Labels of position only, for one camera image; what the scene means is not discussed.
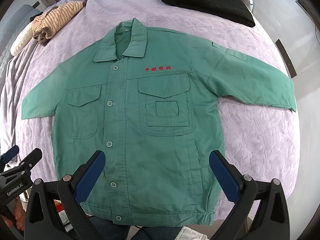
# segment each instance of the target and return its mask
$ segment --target person's hand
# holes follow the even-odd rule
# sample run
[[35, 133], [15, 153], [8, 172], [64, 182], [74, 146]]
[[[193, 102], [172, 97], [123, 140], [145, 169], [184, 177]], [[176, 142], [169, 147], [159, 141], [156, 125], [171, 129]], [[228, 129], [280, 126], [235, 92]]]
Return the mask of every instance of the person's hand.
[[[16, 226], [17, 229], [24, 230], [24, 222], [26, 219], [26, 212], [24, 211], [22, 207], [22, 203], [19, 197], [16, 197], [16, 207], [14, 209], [14, 217], [17, 221]], [[4, 222], [8, 227], [12, 227], [13, 223], [10, 219], [7, 219], [6, 217], [2, 216]]]

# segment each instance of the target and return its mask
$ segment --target white pillow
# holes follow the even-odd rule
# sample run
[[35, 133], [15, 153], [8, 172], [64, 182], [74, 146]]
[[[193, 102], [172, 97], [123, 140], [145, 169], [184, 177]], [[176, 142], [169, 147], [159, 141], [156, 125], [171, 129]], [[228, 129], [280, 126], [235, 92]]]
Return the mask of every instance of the white pillow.
[[16, 40], [13, 42], [10, 53], [12, 56], [16, 56], [22, 49], [28, 44], [32, 39], [32, 22], [29, 23], [17, 36]]

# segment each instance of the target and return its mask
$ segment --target button placket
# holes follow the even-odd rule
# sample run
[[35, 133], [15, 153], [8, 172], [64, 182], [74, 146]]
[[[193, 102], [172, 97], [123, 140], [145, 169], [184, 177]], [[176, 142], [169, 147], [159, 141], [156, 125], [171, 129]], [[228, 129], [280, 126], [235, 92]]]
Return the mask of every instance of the button placket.
[[104, 143], [112, 163], [108, 168], [108, 187], [111, 213], [114, 222], [130, 224], [132, 214], [128, 199], [127, 178], [125, 176], [125, 95], [128, 71], [128, 59], [124, 58], [111, 66], [106, 91]]

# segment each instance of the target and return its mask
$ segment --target chest pocket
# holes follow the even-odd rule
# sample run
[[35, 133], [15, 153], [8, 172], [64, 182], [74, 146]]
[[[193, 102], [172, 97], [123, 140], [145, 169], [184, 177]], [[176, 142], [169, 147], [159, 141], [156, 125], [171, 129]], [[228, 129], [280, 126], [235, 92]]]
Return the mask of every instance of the chest pocket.
[[90, 138], [97, 132], [100, 91], [101, 85], [68, 91], [67, 134], [70, 138]]
[[140, 125], [154, 136], [175, 136], [195, 130], [188, 74], [139, 78]]

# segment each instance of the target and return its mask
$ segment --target jacket sleeve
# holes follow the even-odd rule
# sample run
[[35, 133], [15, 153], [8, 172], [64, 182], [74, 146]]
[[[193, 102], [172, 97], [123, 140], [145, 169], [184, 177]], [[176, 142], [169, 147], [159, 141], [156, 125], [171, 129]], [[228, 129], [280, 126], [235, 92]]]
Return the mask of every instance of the jacket sleeve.
[[296, 111], [293, 82], [280, 70], [213, 42], [207, 52], [212, 71], [204, 82], [218, 97], [230, 95], [250, 105]]
[[23, 99], [21, 119], [47, 117], [55, 114], [62, 99], [73, 67], [71, 57], [60, 63], [44, 80]]

